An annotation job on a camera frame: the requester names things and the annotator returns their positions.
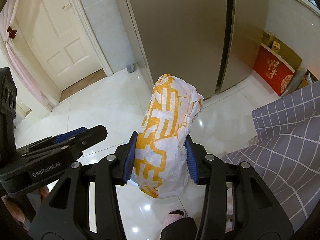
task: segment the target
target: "black pants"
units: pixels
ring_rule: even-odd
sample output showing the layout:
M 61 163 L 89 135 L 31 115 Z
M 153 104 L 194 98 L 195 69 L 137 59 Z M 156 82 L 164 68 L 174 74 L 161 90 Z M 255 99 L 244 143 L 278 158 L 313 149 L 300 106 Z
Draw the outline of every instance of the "black pants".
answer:
M 160 240 L 195 240 L 197 231 L 193 218 L 182 218 L 165 227 Z

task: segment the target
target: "pink curtain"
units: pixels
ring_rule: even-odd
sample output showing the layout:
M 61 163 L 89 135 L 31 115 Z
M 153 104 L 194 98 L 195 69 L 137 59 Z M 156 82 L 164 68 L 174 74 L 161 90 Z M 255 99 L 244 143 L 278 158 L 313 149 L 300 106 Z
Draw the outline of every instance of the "pink curtain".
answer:
M 51 108 L 51 104 L 47 97 L 41 92 L 39 84 L 30 75 L 25 65 L 22 63 L 19 53 L 17 52 L 12 39 L 9 37 L 9 32 L 7 32 L 8 27 L 12 25 L 15 19 L 18 3 L 19 0 L 8 0 L 0 12 L 0 35 L 7 49 L 7 58 L 9 59 L 10 66 L 29 92 L 42 105 Z

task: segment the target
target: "person's leg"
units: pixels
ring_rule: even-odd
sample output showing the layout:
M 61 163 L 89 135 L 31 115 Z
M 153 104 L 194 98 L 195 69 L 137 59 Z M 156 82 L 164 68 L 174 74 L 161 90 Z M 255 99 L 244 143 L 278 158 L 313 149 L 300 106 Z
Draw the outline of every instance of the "person's leg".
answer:
M 195 240 L 197 231 L 193 218 L 186 218 L 183 211 L 176 210 L 164 221 L 160 240 Z

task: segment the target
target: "pink slipper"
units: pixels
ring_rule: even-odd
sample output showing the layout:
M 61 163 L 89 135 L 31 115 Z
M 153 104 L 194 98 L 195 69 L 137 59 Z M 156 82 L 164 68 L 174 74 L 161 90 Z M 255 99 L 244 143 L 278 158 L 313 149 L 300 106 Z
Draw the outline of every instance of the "pink slipper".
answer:
M 165 218 L 164 222 L 163 222 L 163 225 L 162 225 L 162 228 L 161 228 L 161 232 L 162 230 L 167 227 L 168 225 L 172 224 L 173 222 L 181 219 L 181 218 L 185 218 L 186 217 L 186 214 L 184 212 L 184 210 L 181 210 L 181 209 L 176 209 L 174 211 L 171 211 L 167 217 Z

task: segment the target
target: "refrigerator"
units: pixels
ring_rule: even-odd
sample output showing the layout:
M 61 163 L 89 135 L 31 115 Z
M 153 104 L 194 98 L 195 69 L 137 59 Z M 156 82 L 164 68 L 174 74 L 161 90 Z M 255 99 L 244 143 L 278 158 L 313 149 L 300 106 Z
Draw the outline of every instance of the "refrigerator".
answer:
M 116 0 L 149 88 L 163 74 L 210 98 L 251 74 L 268 0 Z

